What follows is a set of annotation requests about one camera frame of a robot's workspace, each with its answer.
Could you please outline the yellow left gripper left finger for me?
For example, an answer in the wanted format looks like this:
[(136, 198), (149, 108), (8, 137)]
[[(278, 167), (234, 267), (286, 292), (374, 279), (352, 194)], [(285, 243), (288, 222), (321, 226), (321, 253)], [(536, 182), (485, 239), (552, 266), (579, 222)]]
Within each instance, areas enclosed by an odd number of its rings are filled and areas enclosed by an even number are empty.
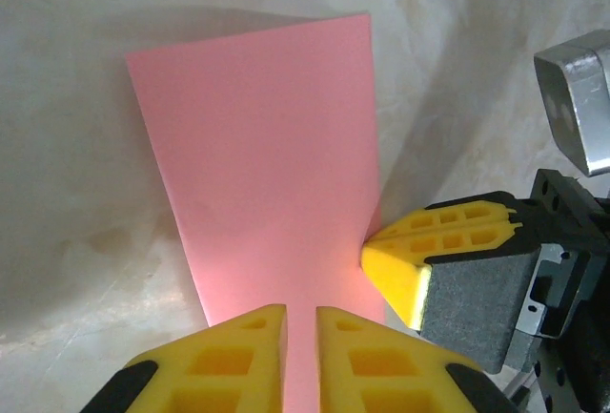
[(134, 357), (80, 413), (282, 413), (286, 348), (265, 305)]

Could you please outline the pink square paper sheet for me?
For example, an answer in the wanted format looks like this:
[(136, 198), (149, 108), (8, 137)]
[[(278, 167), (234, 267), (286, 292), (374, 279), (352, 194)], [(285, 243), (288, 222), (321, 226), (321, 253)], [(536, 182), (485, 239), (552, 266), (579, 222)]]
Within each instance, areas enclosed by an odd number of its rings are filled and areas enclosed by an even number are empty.
[(284, 413), (319, 413), (316, 308), (384, 317), (360, 267), (380, 193), (370, 17), (126, 61), (208, 323), (285, 304)]

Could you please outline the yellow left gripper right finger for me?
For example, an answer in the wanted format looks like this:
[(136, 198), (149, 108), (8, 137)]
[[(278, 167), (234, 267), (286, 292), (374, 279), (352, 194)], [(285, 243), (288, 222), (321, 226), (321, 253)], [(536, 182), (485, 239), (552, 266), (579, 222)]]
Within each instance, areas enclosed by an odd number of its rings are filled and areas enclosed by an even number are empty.
[(463, 355), (345, 310), (315, 310), (320, 413), (519, 413)]

